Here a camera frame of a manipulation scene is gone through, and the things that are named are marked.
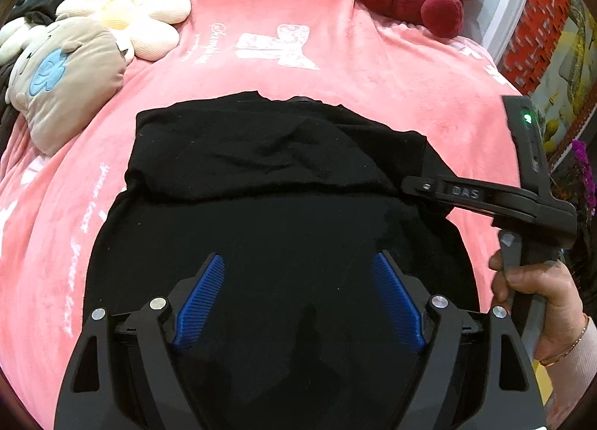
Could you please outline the black garment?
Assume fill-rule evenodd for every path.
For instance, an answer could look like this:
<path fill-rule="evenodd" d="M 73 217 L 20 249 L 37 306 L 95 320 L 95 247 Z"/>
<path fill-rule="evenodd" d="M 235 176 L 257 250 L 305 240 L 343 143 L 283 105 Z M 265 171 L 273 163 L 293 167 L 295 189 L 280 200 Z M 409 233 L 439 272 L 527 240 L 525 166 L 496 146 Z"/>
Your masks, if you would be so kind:
<path fill-rule="evenodd" d="M 407 175 L 445 172 L 422 135 L 305 98 L 245 92 L 139 113 L 84 309 L 138 310 L 217 253 L 216 303 L 199 341 L 173 355 L 202 426 L 381 429 L 418 357 L 381 303 L 374 255 L 479 306 L 448 209 L 401 191 Z"/>

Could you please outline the purple flowers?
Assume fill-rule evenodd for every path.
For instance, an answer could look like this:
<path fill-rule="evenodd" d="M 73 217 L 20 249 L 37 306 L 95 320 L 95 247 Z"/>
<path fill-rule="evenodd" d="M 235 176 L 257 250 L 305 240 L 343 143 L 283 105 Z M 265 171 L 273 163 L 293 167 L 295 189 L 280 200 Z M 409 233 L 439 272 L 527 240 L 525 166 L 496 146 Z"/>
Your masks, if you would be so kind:
<path fill-rule="evenodd" d="M 575 158 L 575 169 L 582 185 L 587 218 L 592 219 L 596 213 L 596 185 L 593 178 L 593 169 L 587 153 L 587 144 L 581 140 L 572 141 L 572 152 Z"/>

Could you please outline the beige seal plush pillow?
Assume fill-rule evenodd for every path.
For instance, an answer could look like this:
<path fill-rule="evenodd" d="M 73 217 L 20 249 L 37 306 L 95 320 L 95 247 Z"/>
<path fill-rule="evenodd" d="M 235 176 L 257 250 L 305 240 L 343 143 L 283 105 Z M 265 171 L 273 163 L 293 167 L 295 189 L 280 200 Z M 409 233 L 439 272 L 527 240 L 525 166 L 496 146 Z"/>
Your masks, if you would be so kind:
<path fill-rule="evenodd" d="M 124 85 L 132 49 L 88 18 L 54 22 L 17 58 L 5 99 L 27 123 L 33 145 L 56 154 Z"/>

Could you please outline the pink fleece blanket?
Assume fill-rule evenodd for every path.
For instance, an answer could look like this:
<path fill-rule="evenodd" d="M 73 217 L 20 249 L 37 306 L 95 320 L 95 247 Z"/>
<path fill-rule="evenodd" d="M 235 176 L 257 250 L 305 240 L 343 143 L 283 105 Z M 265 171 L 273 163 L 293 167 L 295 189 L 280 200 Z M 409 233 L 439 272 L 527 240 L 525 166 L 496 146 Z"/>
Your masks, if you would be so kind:
<path fill-rule="evenodd" d="M 2 155 L 1 367 L 41 427 L 54 423 L 92 244 L 124 188 L 139 112 L 234 92 L 305 96 L 420 132 L 463 178 L 519 182 L 502 105 L 513 88 L 476 42 L 440 41 L 355 0 L 191 2 L 179 45 L 134 61 L 56 155 L 34 148 L 23 120 Z"/>

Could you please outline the cream flower pillow behind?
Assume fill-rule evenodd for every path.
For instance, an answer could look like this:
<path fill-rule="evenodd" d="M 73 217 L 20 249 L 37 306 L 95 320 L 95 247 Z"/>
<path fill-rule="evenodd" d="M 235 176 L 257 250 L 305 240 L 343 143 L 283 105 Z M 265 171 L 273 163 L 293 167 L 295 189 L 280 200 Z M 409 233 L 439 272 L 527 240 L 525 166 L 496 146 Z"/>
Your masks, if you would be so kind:
<path fill-rule="evenodd" d="M 0 65 L 7 65 L 23 50 L 32 25 L 24 17 L 13 19 L 0 30 Z"/>

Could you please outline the cream daisy flower pillow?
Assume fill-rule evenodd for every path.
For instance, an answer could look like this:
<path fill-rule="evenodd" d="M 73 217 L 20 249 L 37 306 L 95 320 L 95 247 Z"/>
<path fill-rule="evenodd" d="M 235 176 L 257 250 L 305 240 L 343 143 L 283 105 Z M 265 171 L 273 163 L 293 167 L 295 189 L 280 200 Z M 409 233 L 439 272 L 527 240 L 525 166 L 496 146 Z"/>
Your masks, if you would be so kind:
<path fill-rule="evenodd" d="M 128 50 L 127 61 L 157 61 L 178 46 L 176 26 L 191 13 L 190 0 L 64 0 L 58 17 L 88 17 L 110 30 Z"/>

